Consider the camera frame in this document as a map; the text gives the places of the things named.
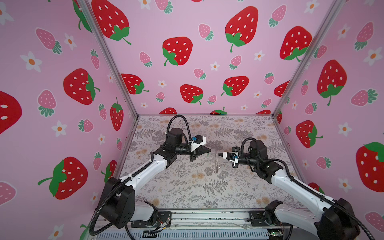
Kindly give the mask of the large perforated metal keyring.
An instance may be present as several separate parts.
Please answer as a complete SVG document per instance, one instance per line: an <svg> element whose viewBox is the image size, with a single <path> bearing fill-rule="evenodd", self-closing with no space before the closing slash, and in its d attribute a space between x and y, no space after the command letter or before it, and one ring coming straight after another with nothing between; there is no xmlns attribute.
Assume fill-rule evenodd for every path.
<svg viewBox="0 0 384 240"><path fill-rule="evenodd" d="M217 152L214 153L214 160L215 160L215 172L216 174L218 174L220 169L220 163L219 163L219 156Z"/></svg>

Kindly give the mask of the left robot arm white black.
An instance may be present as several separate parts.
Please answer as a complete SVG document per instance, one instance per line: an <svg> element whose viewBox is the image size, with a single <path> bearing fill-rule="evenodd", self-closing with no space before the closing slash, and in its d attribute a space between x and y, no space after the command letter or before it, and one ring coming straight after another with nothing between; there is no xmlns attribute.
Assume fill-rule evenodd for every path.
<svg viewBox="0 0 384 240"><path fill-rule="evenodd" d="M131 222L154 226L159 209L148 202L136 202L136 192L157 174L166 170L179 155L189 156L191 161L208 154L207 139L196 135L185 139L182 129L173 128L166 134L165 142L150 154L150 159L133 173L120 179L110 178L90 223L90 233L97 235L111 226L118 229Z"/></svg>

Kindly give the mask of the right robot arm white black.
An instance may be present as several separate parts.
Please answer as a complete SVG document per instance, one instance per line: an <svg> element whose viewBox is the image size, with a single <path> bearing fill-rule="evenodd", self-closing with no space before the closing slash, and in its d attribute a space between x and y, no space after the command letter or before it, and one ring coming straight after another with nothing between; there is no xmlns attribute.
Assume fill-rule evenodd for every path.
<svg viewBox="0 0 384 240"><path fill-rule="evenodd" d="M240 147L218 154L232 163L250 167L267 183L274 185L306 207L293 209L281 201L274 201L265 207L264 221L290 224L316 235L321 240L354 240L362 227L354 215L353 208L344 199L335 200L295 179L287 164L279 159L270 159L265 144L254 138L247 138Z"/></svg>

